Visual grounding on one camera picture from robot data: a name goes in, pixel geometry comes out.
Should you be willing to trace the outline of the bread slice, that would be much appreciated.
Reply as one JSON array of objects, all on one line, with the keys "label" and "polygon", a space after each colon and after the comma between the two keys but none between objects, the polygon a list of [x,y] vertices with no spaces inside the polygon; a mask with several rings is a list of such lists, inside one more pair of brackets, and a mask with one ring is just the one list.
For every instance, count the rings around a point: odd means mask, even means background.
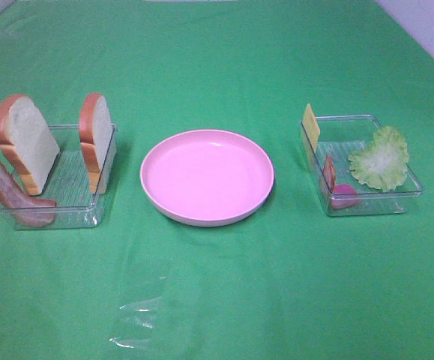
[{"label": "bread slice", "polygon": [[0,103],[0,149],[25,192],[42,194],[60,148],[29,96],[12,94]]},{"label": "bread slice", "polygon": [[89,189],[93,194],[97,192],[112,132],[106,98],[100,93],[88,94],[79,115],[79,140],[88,172]]}]

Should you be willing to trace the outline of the bacon strip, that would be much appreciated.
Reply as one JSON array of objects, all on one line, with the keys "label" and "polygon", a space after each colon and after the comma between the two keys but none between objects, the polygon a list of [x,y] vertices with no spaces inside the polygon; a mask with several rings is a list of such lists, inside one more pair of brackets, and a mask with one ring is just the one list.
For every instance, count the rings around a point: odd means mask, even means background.
[{"label": "bacon strip", "polygon": [[356,205],[359,199],[356,197],[355,189],[349,184],[337,184],[336,179],[333,159],[327,154],[323,167],[321,187],[323,194],[329,199],[330,207],[340,210]]},{"label": "bacon strip", "polygon": [[12,213],[14,219],[26,227],[46,227],[55,220],[55,212],[30,211],[33,208],[55,208],[57,203],[51,199],[41,199],[24,193],[13,176],[0,161],[0,203],[6,209],[26,209],[23,213]]}]

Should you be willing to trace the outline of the green lettuce leaf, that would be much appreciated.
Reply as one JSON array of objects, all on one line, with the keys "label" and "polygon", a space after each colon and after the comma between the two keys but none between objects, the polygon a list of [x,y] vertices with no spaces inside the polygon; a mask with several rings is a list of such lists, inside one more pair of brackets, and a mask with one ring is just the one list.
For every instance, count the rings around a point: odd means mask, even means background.
[{"label": "green lettuce leaf", "polygon": [[361,185],[394,191],[406,180],[409,160],[406,138],[395,127],[384,126],[363,149],[349,155],[349,171]]}]

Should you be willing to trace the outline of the pink round plate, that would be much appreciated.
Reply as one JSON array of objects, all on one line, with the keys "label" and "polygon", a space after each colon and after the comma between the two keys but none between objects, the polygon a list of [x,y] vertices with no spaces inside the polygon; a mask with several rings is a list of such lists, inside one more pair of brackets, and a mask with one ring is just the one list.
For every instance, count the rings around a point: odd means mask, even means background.
[{"label": "pink round plate", "polygon": [[268,198],[274,167],[254,141],[225,130],[191,130],[158,143],[140,167],[142,188],[168,218],[196,227],[241,221]]}]

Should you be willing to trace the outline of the yellow cheese slice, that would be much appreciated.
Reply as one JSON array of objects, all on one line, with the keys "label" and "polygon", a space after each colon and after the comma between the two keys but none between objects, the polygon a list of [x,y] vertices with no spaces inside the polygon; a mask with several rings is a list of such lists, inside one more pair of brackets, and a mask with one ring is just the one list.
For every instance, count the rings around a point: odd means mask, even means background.
[{"label": "yellow cheese slice", "polygon": [[302,124],[304,130],[306,131],[311,148],[313,152],[316,153],[320,129],[310,103],[306,105],[306,108],[304,110]]}]

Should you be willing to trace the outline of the green tablecloth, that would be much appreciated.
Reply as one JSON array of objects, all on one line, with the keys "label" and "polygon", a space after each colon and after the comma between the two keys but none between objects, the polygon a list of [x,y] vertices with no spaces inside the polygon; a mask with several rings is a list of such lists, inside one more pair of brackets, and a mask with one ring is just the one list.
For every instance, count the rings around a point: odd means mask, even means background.
[{"label": "green tablecloth", "polygon": [[[93,229],[16,231],[0,215],[0,359],[126,359],[111,349],[124,272],[171,260],[138,359],[434,359],[434,61],[373,1],[18,1],[0,15],[0,102],[51,124],[105,95],[118,151]],[[328,217],[298,122],[369,113],[398,128],[424,186],[405,214]],[[263,147],[253,216],[162,216],[142,159],[182,131]]]}]

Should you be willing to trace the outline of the right clear plastic tray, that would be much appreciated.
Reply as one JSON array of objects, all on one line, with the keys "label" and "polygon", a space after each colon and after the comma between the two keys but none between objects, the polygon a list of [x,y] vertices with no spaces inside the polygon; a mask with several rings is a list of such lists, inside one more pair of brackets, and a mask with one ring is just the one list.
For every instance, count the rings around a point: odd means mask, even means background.
[{"label": "right clear plastic tray", "polygon": [[413,207],[423,186],[409,167],[405,137],[372,115],[301,121],[301,143],[324,212],[389,215]]}]

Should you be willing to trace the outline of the clear plastic tray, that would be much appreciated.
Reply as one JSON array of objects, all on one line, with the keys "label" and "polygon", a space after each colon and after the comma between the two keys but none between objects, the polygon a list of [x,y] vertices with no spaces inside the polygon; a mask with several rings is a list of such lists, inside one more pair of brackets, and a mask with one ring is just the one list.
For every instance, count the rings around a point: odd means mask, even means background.
[{"label": "clear plastic tray", "polygon": [[5,208],[0,203],[0,215],[6,218],[15,230],[95,227],[101,222],[107,208],[112,163],[117,152],[117,128],[112,126],[112,137],[94,193],[90,191],[89,175],[79,142],[79,126],[56,124],[49,129],[60,147],[60,153],[39,197],[56,201],[56,206]]},{"label": "clear plastic tray", "polygon": [[409,167],[405,137],[372,115],[301,121],[301,143],[324,212],[389,215],[413,207],[423,186]]}]

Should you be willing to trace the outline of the left clear plastic tray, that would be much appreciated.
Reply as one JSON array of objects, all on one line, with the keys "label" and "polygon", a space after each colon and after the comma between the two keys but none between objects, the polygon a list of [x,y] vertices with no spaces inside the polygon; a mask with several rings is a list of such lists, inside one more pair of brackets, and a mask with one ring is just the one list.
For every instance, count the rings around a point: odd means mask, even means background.
[{"label": "left clear plastic tray", "polygon": [[0,215],[6,218],[15,230],[95,227],[101,222],[107,208],[112,163],[117,152],[117,128],[112,126],[112,137],[94,193],[90,191],[89,175],[79,142],[79,126],[56,124],[49,129],[60,147],[60,153],[39,197],[56,201],[56,206],[5,208],[0,203]]}]

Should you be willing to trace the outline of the clear tape patch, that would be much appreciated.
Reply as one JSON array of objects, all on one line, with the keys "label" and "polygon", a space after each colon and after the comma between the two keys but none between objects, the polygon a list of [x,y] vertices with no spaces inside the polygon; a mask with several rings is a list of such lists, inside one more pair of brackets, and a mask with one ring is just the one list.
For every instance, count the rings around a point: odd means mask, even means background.
[{"label": "clear tape patch", "polygon": [[151,351],[172,261],[136,261],[124,272],[123,289],[112,319],[111,349],[122,359],[141,359]]}]

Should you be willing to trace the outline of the leaning bread slice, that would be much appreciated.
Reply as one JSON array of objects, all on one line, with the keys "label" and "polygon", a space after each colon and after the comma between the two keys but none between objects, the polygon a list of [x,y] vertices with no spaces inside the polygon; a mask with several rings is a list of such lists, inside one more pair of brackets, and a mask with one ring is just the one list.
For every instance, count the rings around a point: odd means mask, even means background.
[{"label": "leaning bread slice", "polygon": [[29,96],[12,94],[0,103],[0,149],[25,192],[42,194],[60,148]]}]

